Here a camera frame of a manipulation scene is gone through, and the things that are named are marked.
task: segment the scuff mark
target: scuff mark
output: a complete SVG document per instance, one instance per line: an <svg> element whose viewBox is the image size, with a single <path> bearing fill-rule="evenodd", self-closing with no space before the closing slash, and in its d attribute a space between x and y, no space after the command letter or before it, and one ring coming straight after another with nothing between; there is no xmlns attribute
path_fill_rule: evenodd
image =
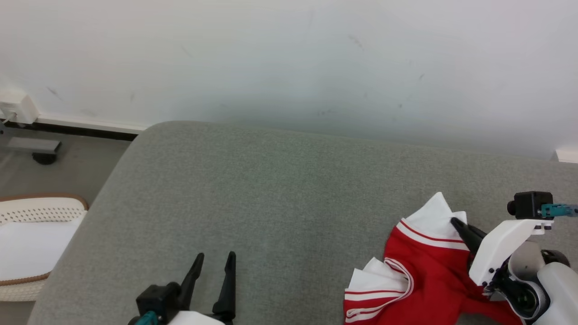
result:
<svg viewBox="0 0 578 325"><path fill-rule="evenodd" d="M309 20L307 21L307 30L311 29L314 21L315 21L315 9L313 9L313 7L311 7L309 9Z"/></svg>
<svg viewBox="0 0 578 325"><path fill-rule="evenodd" d="M87 115L87 116L90 116L90 117L96 117L97 116L97 114L95 112L93 112L89 109L81 109L80 113Z"/></svg>
<svg viewBox="0 0 578 325"><path fill-rule="evenodd" d="M361 50L364 50L363 44L361 44L361 41L355 35L349 35L349 39Z"/></svg>
<svg viewBox="0 0 578 325"><path fill-rule="evenodd" d="M506 86L507 86L507 82L500 82L498 84L498 86L496 87L496 90L501 92L504 88L506 88Z"/></svg>
<svg viewBox="0 0 578 325"><path fill-rule="evenodd" d="M337 112L334 111L332 108L330 108L328 110L320 110L319 112L317 112L317 116L330 115L330 114L337 114Z"/></svg>
<svg viewBox="0 0 578 325"><path fill-rule="evenodd" d="M60 95L58 95L58 93L54 89L52 89L50 87L46 87L46 89L48 89L49 92L51 92L54 96L56 96L56 98L58 98L64 102L64 99L62 99L62 97L60 97Z"/></svg>
<svg viewBox="0 0 578 325"><path fill-rule="evenodd" d="M181 49L183 50L183 52L187 55L187 57L193 58L191 52L187 51L187 49L184 47L184 45L181 44Z"/></svg>

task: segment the wall outlet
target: wall outlet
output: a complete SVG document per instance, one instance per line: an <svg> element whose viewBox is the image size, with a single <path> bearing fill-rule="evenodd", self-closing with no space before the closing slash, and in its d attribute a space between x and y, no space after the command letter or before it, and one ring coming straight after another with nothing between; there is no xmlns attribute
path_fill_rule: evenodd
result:
<svg viewBox="0 0 578 325"><path fill-rule="evenodd" d="M38 118L38 110L32 98L21 90L5 90L0 92L0 111L4 118L16 113L12 122L32 124Z"/></svg>

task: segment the red shirt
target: red shirt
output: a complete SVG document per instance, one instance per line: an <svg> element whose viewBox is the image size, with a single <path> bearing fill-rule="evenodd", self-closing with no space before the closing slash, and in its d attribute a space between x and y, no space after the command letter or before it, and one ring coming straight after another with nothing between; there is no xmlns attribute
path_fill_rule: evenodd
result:
<svg viewBox="0 0 578 325"><path fill-rule="evenodd" d="M345 323L454 325L460 313L482 313L500 324L521 325L506 301L491 302L468 276L469 250L450 224L442 193L402 219L387 240L383 262L354 270L345 290Z"/></svg>

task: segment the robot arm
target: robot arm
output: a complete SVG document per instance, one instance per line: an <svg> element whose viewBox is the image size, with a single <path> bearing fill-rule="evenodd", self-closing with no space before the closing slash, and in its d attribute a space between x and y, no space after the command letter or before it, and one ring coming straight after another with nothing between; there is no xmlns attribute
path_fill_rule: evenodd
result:
<svg viewBox="0 0 578 325"><path fill-rule="evenodd" d="M527 239L551 230L555 217L575 216L577 207L553 204L547 192L524 192L514 196L508 211L516 220L503 221L488 234L451 221L473 256L470 278L485 295L504 296L527 325L575 324L578 275L562 253Z"/></svg>
<svg viewBox="0 0 578 325"><path fill-rule="evenodd" d="M201 275L205 255L197 255L191 269L179 285L171 282L166 286L149 286L136 298L140 316L128 325L233 325L235 318L236 254L230 252L225 265L225 280L213 313L204 315L190 311L195 282Z"/></svg>

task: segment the teal connector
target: teal connector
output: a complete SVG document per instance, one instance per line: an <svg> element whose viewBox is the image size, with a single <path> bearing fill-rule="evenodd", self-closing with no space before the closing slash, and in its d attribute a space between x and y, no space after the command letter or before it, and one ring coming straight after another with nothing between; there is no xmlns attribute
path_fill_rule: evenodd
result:
<svg viewBox="0 0 578 325"><path fill-rule="evenodd" d="M578 205L575 204L543 204L540 215L546 217L578 217Z"/></svg>
<svg viewBox="0 0 578 325"><path fill-rule="evenodd" d="M157 314L154 312L147 312L136 321L135 325L158 325Z"/></svg>

